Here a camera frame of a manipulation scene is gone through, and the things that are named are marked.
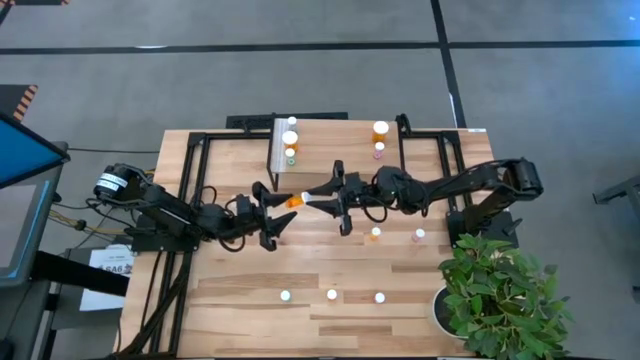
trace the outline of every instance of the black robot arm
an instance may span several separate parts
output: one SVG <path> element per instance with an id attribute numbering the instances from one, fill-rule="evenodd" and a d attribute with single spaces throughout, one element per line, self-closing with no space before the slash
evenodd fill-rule
<path id="1" fill-rule="evenodd" d="M 307 205 L 340 217 L 340 233 L 348 235 L 352 230 L 349 209 L 362 208 L 375 222 L 384 222 L 387 210 L 398 210 L 404 214 L 420 211 L 426 217 L 433 201 L 478 190 L 493 190 L 493 193 L 480 204 L 464 209 L 464 224 L 459 231 L 477 233 L 515 201 L 533 200 L 543 191 L 535 165 L 525 159 L 490 161 L 458 175 L 428 182 L 415 180 L 399 168 L 383 166 L 371 184 L 362 181 L 358 173 L 345 174 L 342 161 L 337 160 L 331 180 L 307 190 L 311 195 L 335 193 L 336 199 L 310 201 Z M 370 207 L 384 207 L 383 218 L 373 218 L 367 211 Z"/>
<path id="2" fill-rule="evenodd" d="M 229 201 L 225 207 L 215 203 L 188 204 L 151 182 L 142 170 L 126 164 L 108 166 L 93 192 L 104 204 L 140 211 L 155 223 L 155 231 L 168 237 L 189 243 L 194 240 L 218 240 L 229 251 L 238 249 L 230 248 L 226 243 L 232 243 L 235 239 L 256 231 L 260 231 L 262 247 L 268 251 L 276 250 L 277 244 L 273 238 L 279 237 L 297 214 L 290 212 L 275 219 L 269 217 L 268 207 L 276 207 L 292 195 L 271 194 L 260 182 L 255 182 L 252 187 L 257 205 L 242 194 Z M 228 208 L 234 202 L 236 213 Z M 136 236 L 140 235 L 142 238 L 148 231 L 149 229 L 127 229 L 134 237 L 134 251 Z"/>

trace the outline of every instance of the black stripe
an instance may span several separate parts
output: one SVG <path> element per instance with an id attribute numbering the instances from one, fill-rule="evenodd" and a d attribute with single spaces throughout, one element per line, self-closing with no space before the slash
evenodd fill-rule
<path id="1" fill-rule="evenodd" d="M 7 4 L 5 4 L 0 11 L 0 25 L 2 25 L 4 19 L 7 17 L 7 15 L 9 15 L 9 10 L 11 10 L 11 5 L 9 5 L 8 1 L 9 0 L 7 0 Z"/>
<path id="2" fill-rule="evenodd" d="M 444 18 L 442 17 L 440 1 L 431 0 L 431 8 L 433 9 L 433 18 L 436 23 L 436 31 L 438 32 L 438 43 L 440 44 L 440 54 L 442 55 L 444 74 L 447 78 L 447 87 L 449 88 L 449 94 L 451 94 L 451 101 L 453 102 L 456 127 L 466 128 L 467 121 L 464 118 L 464 111 L 462 110 L 462 98 L 460 96 L 460 90 L 458 89 L 456 72 L 453 68 L 453 59 L 451 58 L 451 51 L 449 49 L 449 41 L 447 40 L 447 32 L 444 26 Z"/>
<path id="3" fill-rule="evenodd" d="M 93 54 L 167 54 L 213 53 L 249 51 L 313 51 L 313 50 L 405 50 L 437 49 L 435 42 L 354 42 L 354 43 L 296 43 L 246 45 L 192 45 L 167 46 L 157 49 L 137 47 L 83 47 L 83 48 L 7 48 L 0 55 L 93 55 Z"/>
<path id="4" fill-rule="evenodd" d="M 582 40 L 582 41 L 461 41 L 449 44 L 451 49 L 557 49 L 593 47 L 636 47 L 640 40 Z"/>

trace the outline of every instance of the white label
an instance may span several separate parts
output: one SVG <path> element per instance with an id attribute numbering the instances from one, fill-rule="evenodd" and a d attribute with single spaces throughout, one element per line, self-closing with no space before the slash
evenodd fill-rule
<path id="1" fill-rule="evenodd" d="M 111 175 L 111 174 L 107 174 L 107 173 L 103 173 L 102 176 L 100 176 L 100 179 L 105 179 L 107 181 L 111 181 L 113 183 L 116 183 L 122 187 L 127 187 L 128 182 L 126 182 L 124 179 L 119 178 L 117 176 Z"/>
<path id="2" fill-rule="evenodd" d="M 108 182 L 108 181 L 104 181 L 104 180 L 99 180 L 96 185 L 97 186 L 106 187 L 107 189 L 111 189 L 113 191 L 118 191 L 118 189 L 120 188 L 117 184 L 114 184 L 114 183 Z"/>

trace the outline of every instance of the black metal frame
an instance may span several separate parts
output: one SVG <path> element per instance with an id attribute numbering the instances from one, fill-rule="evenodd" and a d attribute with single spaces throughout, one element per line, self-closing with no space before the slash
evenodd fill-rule
<path id="1" fill-rule="evenodd" d="M 62 165 L 66 162 L 68 162 L 70 160 L 69 154 L 67 154 L 66 151 L 62 151 L 60 150 L 60 148 L 58 148 L 57 146 L 53 145 L 51 142 L 47 141 L 47 139 L 43 138 L 42 136 L 36 134 L 35 132 L 31 131 L 28 127 L 22 125 L 19 121 L 14 120 L 12 117 L 8 116 L 7 114 L 0 112 L 0 122 L 4 122 L 7 125 L 11 126 L 12 128 L 16 129 L 17 131 L 25 134 L 26 136 L 30 137 L 31 139 L 37 141 L 38 143 L 40 143 L 40 145 L 46 147 L 47 149 L 53 151 L 54 153 L 58 154 L 60 156 L 60 159 L 57 159 L 56 161 L 53 161 L 49 164 L 45 164 L 42 165 L 38 168 L 32 169 L 24 174 L 18 175 L 16 177 L 13 177 L 9 180 L 6 180 L 4 182 L 0 182 L 0 189 L 2 189 L 3 187 L 9 186 L 9 185 L 13 185 L 17 182 L 20 182 L 24 179 L 28 179 L 32 176 L 38 175 L 42 172 L 45 172 L 49 169 L 53 169 L 56 166 Z"/>
<path id="2" fill-rule="evenodd" d="M 460 146 L 460 136 L 458 131 L 456 130 L 442 130 L 442 131 L 412 131 L 411 125 L 409 123 L 409 119 L 406 115 L 398 115 L 395 119 L 398 126 L 398 143 L 399 143 L 399 152 L 400 152 L 400 164 L 402 169 L 405 168 L 405 160 L 404 160 L 404 140 L 412 140 L 412 139 L 433 139 L 438 144 L 438 151 L 440 153 L 440 161 L 442 165 L 442 173 L 443 176 L 451 176 L 451 169 L 449 167 L 449 159 L 447 154 L 446 145 L 449 143 L 453 148 L 453 155 L 456 161 L 456 169 L 458 172 L 461 172 L 465 169 L 464 160 L 462 156 L 462 148 Z M 251 132 L 248 129 L 244 132 L 237 133 L 191 133 L 189 135 L 187 152 L 185 154 L 185 162 L 184 167 L 182 169 L 182 178 L 180 180 L 180 189 L 178 197 L 185 201 L 187 187 L 189 184 L 189 175 L 191 172 L 191 168 L 193 166 L 193 155 L 195 152 L 196 146 L 202 147 L 202 152 L 200 154 L 200 160 L 198 164 L 198 172 L 196 175 L 195 182 L 195 192 L 193 195 L 193 201 L 199 202 L 202 196 L 202 188 L 205 186 L 204 179 L 207 169 L 207 163 L 209 159 L 209 153 L 211 149 L 211 142 L 214 140 L 269 140 L 269 149 L 267 153 L 267 172 L 269 173 L 269 178 L 271 179 L 272 185 L 274 186 L 274 190 L 277 191 L 279 177 L 278 174 L 275 174 L 275 177 L 272 174 L 270 169 L 271 162 L 271 147 L 273 142 L 273 137 L 271 136 L 273 132 L 273 125 L 271 128 L 271 132 Z M 451 197 L 448 199 L 450 214 L 458 212 L 458 205 L 455 197 Z M 465 206 L 472 205 L 471 197 L 464 196 Z M 129 355 L 130 359 L 175 359 L 178 353 L 178 346 L 180 340 L 180 332 L 182 330 L 182 320 L 184 315 L 184 308 L 186 302 L 187 295 L 187 284 L 189 279 L 189 272 L 191 268 L 191 262 L 193 260 L 193 252 L 185 252 L 182 260 L 181 270 L 176 277 L 176 280 L 171 284 L 171 275 L 173 274 L 173 268 L 175 265 L 176 253 L 169 252 L 167 255 L 167 259 L 165 261 L 165 266 L 163 270 L 162 283 L 160 286 L 160 295 L 158 301 L 158 308 L 152 315 L 152 318 L 157 319 L 155 321 L 156 328 L 151 337 L 151 344 L 149 347 L 148 354 L 131 354 Z M 177 296 L 170 296 L 170 290 L 177 290 L 176 287 L 180 287 L 178 289 Z M 169 338 L 169 349 L 168 352 L 159 352 L 159 344 L 162 333 L 163 326 L 163 318 L 164 313 L 167 308 L 171 304 L 172 300 L 175 298 L 176 306 L 174 310 L 173 316 L 173 326 L 171 328 L 171 335 Z M 422 359 L 436 359 L 436 357 L 424 357 Z"/>

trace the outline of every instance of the potted plant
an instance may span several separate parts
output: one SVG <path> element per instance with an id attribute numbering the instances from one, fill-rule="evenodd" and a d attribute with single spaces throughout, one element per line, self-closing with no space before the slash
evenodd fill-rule
<path id="1" fill-rule="evenodd" d="M 463 235 L 439 266 L 447 286 L 436 295 L 436 321 L 465 348 L 497 360 L 564 357 L 569 297 L 554 300 L 556 265 L 540 267 L 510 242 Z"/>

